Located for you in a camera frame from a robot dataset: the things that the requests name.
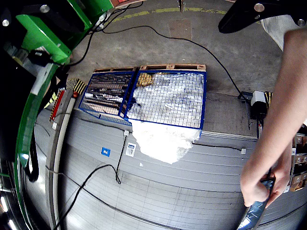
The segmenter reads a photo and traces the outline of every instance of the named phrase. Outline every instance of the wooden pallet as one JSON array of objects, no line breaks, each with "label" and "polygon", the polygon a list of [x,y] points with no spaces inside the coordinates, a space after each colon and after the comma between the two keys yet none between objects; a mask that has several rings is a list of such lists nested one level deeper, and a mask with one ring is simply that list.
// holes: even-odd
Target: wooden pallet
[{"label": "wooden pallet", "polygon": [[140,70],[191,70],[206,71],[204,64],[163,64],[141,66]]},{"label": "wooden pallet", "polygon": [[136,67],[123,67],[123,68],[102,68],[102,69],[95,69],[94,73],[107,73],[107,72],[129,72],[129,71],[136,71]]}]

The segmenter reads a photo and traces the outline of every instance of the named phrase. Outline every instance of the screw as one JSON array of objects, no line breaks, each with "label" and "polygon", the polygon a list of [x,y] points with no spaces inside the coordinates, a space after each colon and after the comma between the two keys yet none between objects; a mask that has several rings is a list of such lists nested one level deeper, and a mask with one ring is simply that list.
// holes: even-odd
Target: screw
[{"label": "screw", "polygon": [[48,5],[42,5],[39,10],[42,12],[42,13],[48,13],[49,10],[50,10],[50,7]]},{"label": "screw", "polygon": [[298,26],[305,26],[306,22],[303,19],[297,21]]},{"label": "screw", "polygon": [[263,12],[264,11],[264,5],[262,5],[261,3],[257,3],[257,4],[255,4],[254,9],[257,12]]},{"label": "screw", "polygon": [[4,19],[3,21],[2,21],[2,25],[3,26],[8,26],[10,24],[10,22],[9,22],[9,20],[7,20],[7,19]]}]

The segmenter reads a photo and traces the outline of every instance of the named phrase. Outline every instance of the hand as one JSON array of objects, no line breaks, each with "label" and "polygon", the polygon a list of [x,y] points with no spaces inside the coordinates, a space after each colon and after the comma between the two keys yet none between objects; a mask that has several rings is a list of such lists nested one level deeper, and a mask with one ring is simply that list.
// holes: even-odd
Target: hand
[{"label": "hand", "polygon": [[289,171],[284,171],[283,169],[273,169],[271,177],[274,176],[276,178],[275,185],[265,208],[267,208],[274,200],[276,200],[281,194],[283,194],[290,180]]},{"label": "hand", "polygon": [[253,205],[255,201],[263,202],[270,195],[269,190],[261,182],[253,185],[241,179],[240,186],[246,207]]}]

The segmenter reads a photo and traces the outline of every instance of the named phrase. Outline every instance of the yellow floor marking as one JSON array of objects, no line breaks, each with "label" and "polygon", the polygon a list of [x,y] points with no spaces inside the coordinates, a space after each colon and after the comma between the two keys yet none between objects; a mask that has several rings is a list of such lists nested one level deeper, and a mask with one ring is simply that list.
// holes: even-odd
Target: yellow floor marking
[{"label": "yellow floor marking", "polygon": [[[226,11],[219,11],[219,10],[205,9],[205,8],[197,8],[197,7],[186,7],[185,11],[187,11],[187,12],[191,11],[191,12],[216,13],[216,14],[221,14],[221,15],[226,14]],[[157,9],[157,10],[154,10],[154,11],[142,11],[142,12],[139,12],[139,13],[128,14],[128,15],[125,15],[124,17],[116,18],[113,22],[122,21],[124,19],[138,17],[138,16],[143,16],[143,15],[147,15],[147,14],[151,14],[151,13],[166,13],[166,12],[179,12],[179,7],[177,7],[177,8]]]}]

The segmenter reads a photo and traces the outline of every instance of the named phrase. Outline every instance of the cardboard box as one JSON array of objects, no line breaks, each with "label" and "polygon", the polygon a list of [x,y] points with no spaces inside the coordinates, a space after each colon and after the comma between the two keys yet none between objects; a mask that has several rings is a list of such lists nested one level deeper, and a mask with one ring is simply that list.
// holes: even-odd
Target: cardboard box
[{"label": "cardboard box", "polygon": [[303,144],[303,137],[295,136],[295,142],[296,142],[297,145]]},{"label": "cardboard box", "polygon": [[307,180],[307,173],[302,174],[301,181]]},{"label": "cardboard box", "polygon": [[293,156],[293,161],[295,164],[300,164],[303,162],[304,157],[303,156]]},{"label": "cardboard box", "polygon": [[296,184],[292,184],[290,186],[290,191],[291,192],[295,192],[296,190],[298,190],[300,187],[299,187],[299,183],[296,183]]},{"label": "cardboard box", "polygon": [[302,137],[302,145],[304,146],[307,143],[307,137]]},{"label": "cardboard box", "polygon": [[301,182],[302,175],[292,177],[291,184],[298,184]]}]

